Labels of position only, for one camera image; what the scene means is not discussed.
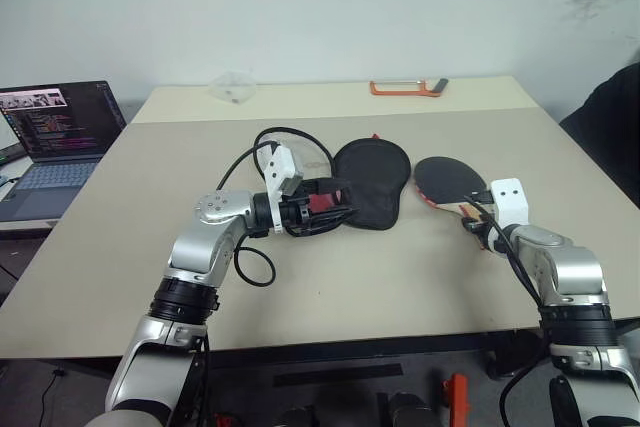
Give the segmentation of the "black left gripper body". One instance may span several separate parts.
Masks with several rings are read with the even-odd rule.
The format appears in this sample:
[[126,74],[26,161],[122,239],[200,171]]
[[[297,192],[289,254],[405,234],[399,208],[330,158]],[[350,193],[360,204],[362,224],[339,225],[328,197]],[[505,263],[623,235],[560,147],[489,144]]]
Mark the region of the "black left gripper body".
[[315,234],[310,204],[310,195],[304,190],[282,197],[281,222],[290,236],[298,238]]

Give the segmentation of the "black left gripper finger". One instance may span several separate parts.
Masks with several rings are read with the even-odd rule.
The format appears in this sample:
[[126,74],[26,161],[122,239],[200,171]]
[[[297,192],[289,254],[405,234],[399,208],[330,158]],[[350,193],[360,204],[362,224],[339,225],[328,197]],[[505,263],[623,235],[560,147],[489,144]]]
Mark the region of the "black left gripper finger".
[[334,206],[321,212],[308,211],[308,215],[302,218],[299,235],[309,237],[330,232],[353,215],[354,208],[351,206]]
[[351,189],[348,180],[333,177],[306,179],[303,181],[303,189],[308,195],[333,195]]

